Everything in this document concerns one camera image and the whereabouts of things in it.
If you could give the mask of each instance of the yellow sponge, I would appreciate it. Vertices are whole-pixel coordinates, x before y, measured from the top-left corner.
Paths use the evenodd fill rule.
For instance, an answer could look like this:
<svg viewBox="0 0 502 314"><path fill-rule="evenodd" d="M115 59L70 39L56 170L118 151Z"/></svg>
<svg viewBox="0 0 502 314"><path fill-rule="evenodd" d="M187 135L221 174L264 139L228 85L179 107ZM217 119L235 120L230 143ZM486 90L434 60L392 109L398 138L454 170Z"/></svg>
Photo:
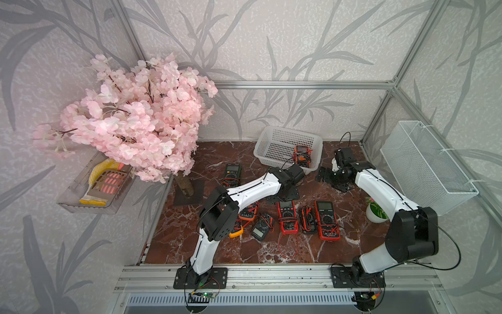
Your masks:
<svg viewBox="0 0 502 314"><path fill-rule="evenodd" d="M99 175L102 174L103 171L108 169L117 170L119 165L120 163L116 162L115 159L112 158L108 158L98 163L91 171L91 175L89 176L89 186L91 186L96 181L96 179L98 179Z"/></svg>

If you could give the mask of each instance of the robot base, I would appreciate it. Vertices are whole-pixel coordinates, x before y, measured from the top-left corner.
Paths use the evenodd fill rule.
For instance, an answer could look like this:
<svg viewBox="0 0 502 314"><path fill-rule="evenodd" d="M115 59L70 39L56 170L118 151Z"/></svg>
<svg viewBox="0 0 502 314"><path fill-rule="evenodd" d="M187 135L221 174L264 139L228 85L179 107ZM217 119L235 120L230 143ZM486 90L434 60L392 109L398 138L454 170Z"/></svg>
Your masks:
<svg viewBox="0 0 502 314"><path fill-rule="evenodd" d="M227 281L227 274L228 274L228 268L226 267L213 267L209 271L209 276L208 279L205 280L205 283L207 283L209 280L210 282L204 287L204 289L218 289L218 284L220 289L225 289L226 288L226 281ZM187 268L178 268L176 271L176 278L174 280L174 285L173 289L187 289L187 290L193 290L195 288L199 287L199 282L195 279L196 277L200 276L188 276L187 278Z"/></svg>
<svg viewBox="0 0 502 314"><path fill-rule="evenodd" d="M366 274L364 279L360 278L358 282L355 282L351 276L351 267L333 265L330 270L333 288L369 288L371 283L373 289L377 289L377 285L373 280L376 281L380 288L385 287L385 280L381 272Z"/></svg>

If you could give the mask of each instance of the clear plastic shelf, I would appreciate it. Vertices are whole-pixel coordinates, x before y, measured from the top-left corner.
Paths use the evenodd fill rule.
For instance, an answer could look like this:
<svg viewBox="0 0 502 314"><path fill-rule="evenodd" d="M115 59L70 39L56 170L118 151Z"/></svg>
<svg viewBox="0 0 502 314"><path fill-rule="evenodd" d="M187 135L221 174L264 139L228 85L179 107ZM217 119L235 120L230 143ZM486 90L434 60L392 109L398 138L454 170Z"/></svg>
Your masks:
<svg viewBox="0 0 502 314"><path fill-rule="evenodd" d="M85 205L79 202L89 188L88 181L91 171L97 164L104 161L106 158L108 157L103 153L97 152L71 185L58 197L56 203L70 213L114 215L122 204L136 176L128 175L114 198L108 201L105 206Z"/></svg>

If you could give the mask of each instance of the black mounting plate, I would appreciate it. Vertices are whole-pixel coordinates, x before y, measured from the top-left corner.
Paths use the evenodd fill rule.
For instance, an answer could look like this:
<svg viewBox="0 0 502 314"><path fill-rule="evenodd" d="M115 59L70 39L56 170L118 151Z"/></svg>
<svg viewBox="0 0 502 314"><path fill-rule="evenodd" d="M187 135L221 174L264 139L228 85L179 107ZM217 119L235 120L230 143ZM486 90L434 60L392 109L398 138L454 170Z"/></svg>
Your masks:
<svg viewBox="0 0 502 314"><path fill-rule="evenodd" d="M211 269L211 272L209 273L209 277L213 277L217 283L214 280L211 280L207 286L204 287L204 289L218 289L218 284L220 289L225 289L226 288L226 280L227 280L227 274L228 274L228 268L226 267L213 267ZM186 289L186 290L193 290L197 288L197 284L195 283L188 283L186 282L186 276L187 276L187 268L178 268L176 271L176 277L174 279L174 285L173 289Z"/></svg>
<svg viewBox="0 0 502 314"><path fill-rule="evenodd" d="M317 182L324 181L341 192L348 192L350 190L348 182L337 182L335 173L326 167L319 167L319 171L315 177Z"/></svg>
<svg viewBox="0 0 502 314"><path fill-rule="evenodd" d="M350 279L350 267L341 267L337 265L331 266L331 281L333 288L369 288L369 283L366 286L358 286ZM382 273L376 273L372 278L376 281L380 288L385 287L385 280ZM372 282L372 287L376 288L376 284Z"/></svg>
<svg viewBox="0 0 502 314"><path fill-rule="evenodd" d="M181 189L176 185L173 206L202 204L204 199L205 181L202 179L191 180L194 193L191 197L186 197Z"/></svg>

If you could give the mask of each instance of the red multimeter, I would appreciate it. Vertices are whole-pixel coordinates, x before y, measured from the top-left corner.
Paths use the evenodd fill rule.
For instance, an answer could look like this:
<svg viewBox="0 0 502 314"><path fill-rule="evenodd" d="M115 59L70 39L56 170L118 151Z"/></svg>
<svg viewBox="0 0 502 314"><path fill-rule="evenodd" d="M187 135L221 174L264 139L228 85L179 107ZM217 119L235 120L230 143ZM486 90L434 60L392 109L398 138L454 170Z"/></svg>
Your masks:
<svg viewBox="0 0 502 314"><path fill-rule="evenodd" d="M298 218L296 217L295 203L293 201L277 202L279 210L279 223L281 223L281 232L283 235L292 235L298 233Z"/></svg>
<svg viewBox="0 0 502 314"><path fill-rule="evenodd" d="M301 167L308 168L310 165L310 152L312 152L307 146L297 145L295 146L295 152L293 154L293 160L295 163Z"/></svg>
<svg viewBox="0 0 502 314"><path fill-rule="evenodd" d="M319 238L324 241L340 240L340 228L333 203L328 200L315 201L315 214Z"/></svg>

